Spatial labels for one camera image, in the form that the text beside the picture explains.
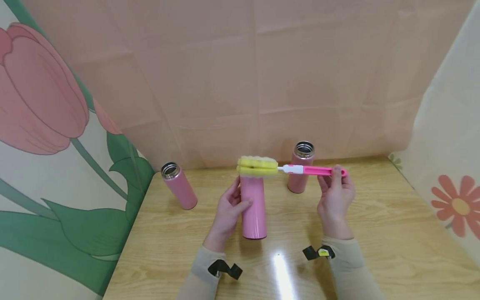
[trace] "pink thermos bottle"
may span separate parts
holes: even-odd
[[[166,163],[161,169],[163,181],[177,198],[183,209],[192,209],[197,205],[197,196],[192,190],[185,173],[174,162]]]
[[[242,200],[251,199],[252,205],[242,213],[243,236],[247,239],[263,239],[267,236],[265,215],[264,179],[240,177]]]
[[[315,157],[313,144],[307,141],[298,142],[293,149],[292,165],[311,166]],[[290,174],[287,187],[290,191],[300,194],[305,191],[308,175]]]

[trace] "black clip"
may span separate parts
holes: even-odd
[[[317,251],[315,251],[312,246],[309,246],[308,248],[303,249],[303,254],[309,261],[319,257],[326,257],[329,259],[335,258],[335,252],[333,251],[332,247],[325,245],[320,247]]]
[[[218,259],[208,267],[208,272],[213,276],[217,276],[218,272],[227,273],[233,279],[238,280],[243,270],[240,269],[237,264],[233,264],[233,266],[230,268],[225,261]]]

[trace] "wrist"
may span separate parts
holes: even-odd
[[[320,216],[324,235],[337,240],[351,240],[353,233],[344,217]]]
[[[225,243],[227,242],[228,237],[224,234],[217,233],[214,230],[210,230],[205,237],[203,246],[210,251],[224,253],[225,252]]]

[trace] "sleeve cuff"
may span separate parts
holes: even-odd
[[[341,269],[357,269],[365,266],[360,246],[356,239],[338,240],[324,237],[322,244],[332,247],[335,258],[332,263]]]
[[[202,246],[198,249],[195,260],[193,261],[192,273],[199,278],[215,278],[215,276],[208,272],[208,267],[218,259],[225,260],[225,257],[225,253],[213,252]]]

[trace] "bottle opening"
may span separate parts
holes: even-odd
[[[311,157],[315,153],[315,149],[312,143],[301,141],[295,146],[295,153],[300,157]]]
[[[180,167],[174,162],[169,162],[163,165],[161,172],[163,178],[171,179],[180,173]]]

